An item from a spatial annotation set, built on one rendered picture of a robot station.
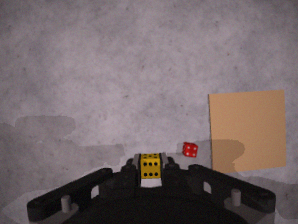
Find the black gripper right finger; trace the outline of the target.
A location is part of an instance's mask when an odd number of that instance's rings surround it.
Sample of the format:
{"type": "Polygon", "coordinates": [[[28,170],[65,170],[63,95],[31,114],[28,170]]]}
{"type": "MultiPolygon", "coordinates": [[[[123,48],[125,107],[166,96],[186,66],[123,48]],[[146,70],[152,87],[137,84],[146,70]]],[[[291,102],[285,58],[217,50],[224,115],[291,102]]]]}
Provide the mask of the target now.
{"type": "Polygon", "coordinates": [[[188,170],[180,169],[166,153],[159,156],[166,196],[194,200],[194,192],[240,215],[249,224],[274,224],[276,195],[272,191],[198,164],[189,165],[188,170]],[[204,182],[210,185],[211,194],[204,190],[204,182]]]}

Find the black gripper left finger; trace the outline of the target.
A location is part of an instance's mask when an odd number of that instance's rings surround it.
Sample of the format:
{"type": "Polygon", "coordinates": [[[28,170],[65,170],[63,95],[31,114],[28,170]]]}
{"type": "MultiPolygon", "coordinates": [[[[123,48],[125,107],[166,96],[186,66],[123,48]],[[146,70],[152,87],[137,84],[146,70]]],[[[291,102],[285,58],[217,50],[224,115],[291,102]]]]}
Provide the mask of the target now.
{"type": "Polygon", "coordinates": [[[106,202],[135,197],[136,186],[141,186],[141,153],[126,164],[119,172],[102,168],[32,199],[27,203],[29,224],[61,224],[107,195],[106,202]],[[91,198],[97,185],[99,194],[91,198]]]}

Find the red die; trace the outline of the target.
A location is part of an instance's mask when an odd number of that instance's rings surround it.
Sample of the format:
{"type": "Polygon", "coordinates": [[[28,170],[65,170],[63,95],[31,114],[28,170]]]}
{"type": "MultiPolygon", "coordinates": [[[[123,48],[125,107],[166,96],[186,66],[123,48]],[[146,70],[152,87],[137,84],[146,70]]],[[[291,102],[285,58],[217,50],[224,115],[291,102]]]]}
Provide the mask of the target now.
{"type": "Polygon", "coordinates": [[[196,158],[198,146],[195,143],[184,142],[182,153],[186,157],[196,158]]]}

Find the tan square mat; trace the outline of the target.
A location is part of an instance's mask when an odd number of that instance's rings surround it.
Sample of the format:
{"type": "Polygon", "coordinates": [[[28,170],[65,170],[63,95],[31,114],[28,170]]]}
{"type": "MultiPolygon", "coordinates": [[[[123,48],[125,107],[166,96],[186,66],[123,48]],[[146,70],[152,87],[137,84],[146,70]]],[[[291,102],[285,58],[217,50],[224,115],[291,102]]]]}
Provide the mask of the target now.
{"type": "Polygon", "coordinates": [[[284,90],[208,94],[212,169],[286,166],[284,90]]]}

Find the yellow die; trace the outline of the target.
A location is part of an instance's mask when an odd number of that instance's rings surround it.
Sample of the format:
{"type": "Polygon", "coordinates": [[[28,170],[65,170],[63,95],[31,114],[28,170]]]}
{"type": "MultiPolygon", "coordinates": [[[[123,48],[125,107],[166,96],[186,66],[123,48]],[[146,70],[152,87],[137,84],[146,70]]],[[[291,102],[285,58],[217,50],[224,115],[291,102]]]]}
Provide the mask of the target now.
{"type": "Polygon", "coordinates": [[[141,178],[161,178],[160,156],[158,153],[141,155],[141,178]]]}

